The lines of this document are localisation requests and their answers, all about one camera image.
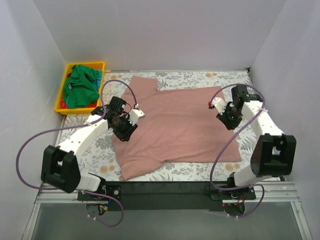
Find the pink mario t shirt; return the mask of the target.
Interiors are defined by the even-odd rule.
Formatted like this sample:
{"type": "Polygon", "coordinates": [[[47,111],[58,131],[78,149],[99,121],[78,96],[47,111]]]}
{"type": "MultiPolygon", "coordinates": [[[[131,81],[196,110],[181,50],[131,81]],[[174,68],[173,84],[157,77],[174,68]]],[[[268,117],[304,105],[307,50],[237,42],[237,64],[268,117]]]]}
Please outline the pink mario t shirt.
{"type": "Polygon", "coordinates": [[[208,103],[220,87],[158,90],[155,78],[133,76],[122,98],[138,103],[145,117],[129,141],[113,137],[113,147],[122,171],[129,180],[159,169],[165,162],[240,162],[233,132],[220,122],[208,103]]]}

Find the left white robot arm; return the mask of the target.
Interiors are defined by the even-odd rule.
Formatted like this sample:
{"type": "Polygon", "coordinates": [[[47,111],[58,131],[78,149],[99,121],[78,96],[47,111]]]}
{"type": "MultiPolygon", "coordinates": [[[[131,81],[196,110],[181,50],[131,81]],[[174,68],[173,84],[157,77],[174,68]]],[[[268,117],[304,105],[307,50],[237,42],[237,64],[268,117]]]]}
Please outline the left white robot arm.
{"type": "Polygon", "coordinates": [[[68,139],[58,146],[49,145],[43,153],[41,180],[66,193],[89,191],[95,200],[103,199],[107,193],[103,179],[92,173],[81,172],[78,160],[109,129],[120,141],[129,141],[145,113],[136,106],[126,112],[127,105],[125,100],[114,96],[109,104],[96,107],[87,122],[68,139]]]}

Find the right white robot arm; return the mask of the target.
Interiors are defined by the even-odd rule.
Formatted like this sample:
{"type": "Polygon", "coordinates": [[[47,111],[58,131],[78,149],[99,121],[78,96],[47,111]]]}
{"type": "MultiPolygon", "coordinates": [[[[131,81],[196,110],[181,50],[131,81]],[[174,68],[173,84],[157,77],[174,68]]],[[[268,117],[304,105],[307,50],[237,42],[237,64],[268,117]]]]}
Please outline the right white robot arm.
{"type": "Polygon", "coordinates": [[[251,94],[247,84],[231,84],[232,100],[225,102],[214,94],[208,103],[210,109],[216,109],[217,119],[228,130],[236,129],[243,118],[247,123],[240,128],[243,131],[251,126],[257,142],[250,158],[250,164],[240,171],[232,173],[225,187],[210,184],[218,191],[226,191],[232,199],[237,199],[262,180],[288,176],[292,173],[297,140],[293,135],[285,134],[269,116],[265,108],[266,101],[258,90],[251,94]]]}

